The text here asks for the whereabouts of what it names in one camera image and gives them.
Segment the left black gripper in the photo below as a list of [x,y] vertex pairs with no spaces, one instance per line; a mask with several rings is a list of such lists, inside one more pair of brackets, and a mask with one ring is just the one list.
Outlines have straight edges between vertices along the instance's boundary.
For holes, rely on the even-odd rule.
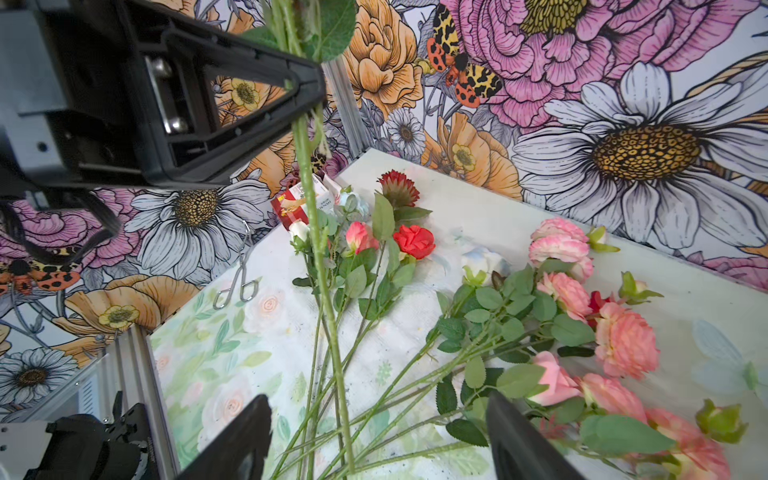
[[1,194],[202,189],[322,104],[314,62],[148,1],[1,7]]

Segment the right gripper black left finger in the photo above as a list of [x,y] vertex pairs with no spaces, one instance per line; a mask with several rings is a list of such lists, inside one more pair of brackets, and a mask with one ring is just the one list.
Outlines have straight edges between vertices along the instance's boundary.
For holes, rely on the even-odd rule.
[[256,396],[177,479],[261,479],[272,440],[271,418],[268,396]]

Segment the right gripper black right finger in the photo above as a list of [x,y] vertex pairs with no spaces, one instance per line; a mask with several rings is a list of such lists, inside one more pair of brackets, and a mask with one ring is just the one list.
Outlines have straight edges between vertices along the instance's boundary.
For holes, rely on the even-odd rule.
[[584,480],[501,393],[489,396],[486,425],[499,480]]

